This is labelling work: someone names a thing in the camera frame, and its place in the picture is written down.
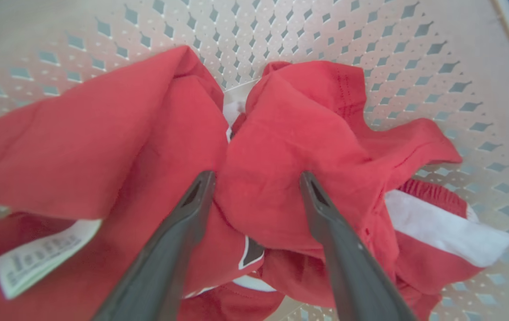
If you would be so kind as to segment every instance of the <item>care label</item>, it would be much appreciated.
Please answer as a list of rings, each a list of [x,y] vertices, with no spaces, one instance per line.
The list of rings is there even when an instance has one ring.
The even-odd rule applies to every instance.
[[[88,243],[102,220],[79,220],[57,234],[34,240],[0,256],[0,286],[10,300],[30,288]]]

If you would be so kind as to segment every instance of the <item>white label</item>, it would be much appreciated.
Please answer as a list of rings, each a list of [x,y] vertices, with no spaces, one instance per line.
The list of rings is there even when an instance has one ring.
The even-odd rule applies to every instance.
[[[10,300],[30,288],[88,243],[102,220],[76,221],[57,234],[24,244],[0,256],[0,286]]]

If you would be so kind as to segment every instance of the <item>red cloth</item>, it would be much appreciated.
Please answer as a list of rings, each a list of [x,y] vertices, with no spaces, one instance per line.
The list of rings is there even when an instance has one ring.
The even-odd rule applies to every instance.
[[[105,220],[16,299],[0,291],[0,320],[89,319],[196,175],[220,169],[228,145],[222,98],[196,55],[180,47],[1,117],[0,205],[38,215],[0,220],[0,254],[70,220]],[[185,294],[256,270],[262,261],[238,269],[244,248],[245,236],[213,205]]]
[[[365,100],[359,68],[271,63],[227,148],[222,92],[180,47],[0,118],[0,205],[36,214],[0,221],[0,254],[71,224],[63,219],[105,218],[85,248],[24,294],[6,301],[0,292],[0,319],[89,319],[203,170],[216,170],[218,184],[185,294],[259,268],[238,269],[248,235],[271,249],[263,280],[333,305],[301,201],[304,170],[396,280],[398,239],[383,195],[426,163],[461,158],[427,119],[371,131]],[[219,300],[209,292],[196,301]]]
[[[183,300],[180,321],[262,321],[279,308],[280,292],[262,292],[232,282]]]
[[[383,195],[425,164],[462,161],[428,119],[374,132],[363,119],[365,102],[360,68],[270,63],[218,173],[215,199],[230,224],[269,248],[263,280],[312,305],[334,300],[323,250],[306,223],[302,171],[314,173],[395,281],[399,250]]]

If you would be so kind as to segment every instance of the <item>white trim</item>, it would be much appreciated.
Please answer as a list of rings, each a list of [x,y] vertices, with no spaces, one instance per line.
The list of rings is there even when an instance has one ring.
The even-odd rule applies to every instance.
[[[402,191],[385,194],[395,230],[485,268],[509,247],[509,233],[471,222]]]
[[[234,279],[233,283],[255,291],[276,292],[276,290],[269,286],[266,282],[261,279],[253,278],[252,276],[241,276],[240,278]]]

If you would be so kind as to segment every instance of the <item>perforated basket wall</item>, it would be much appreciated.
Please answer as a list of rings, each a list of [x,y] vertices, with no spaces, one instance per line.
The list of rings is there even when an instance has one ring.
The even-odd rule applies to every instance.
[[[245,99],[269,61],[354,65],[372,128],[430,118],[464,157],[416,178],[509,232],[509,37],[498,15],[489,0],[0,0],[0,116],[182,44],[227,102]],[[443,296],[434,321],[509,320],[509,252]],[[309,306],[286,317],[335,318]]]

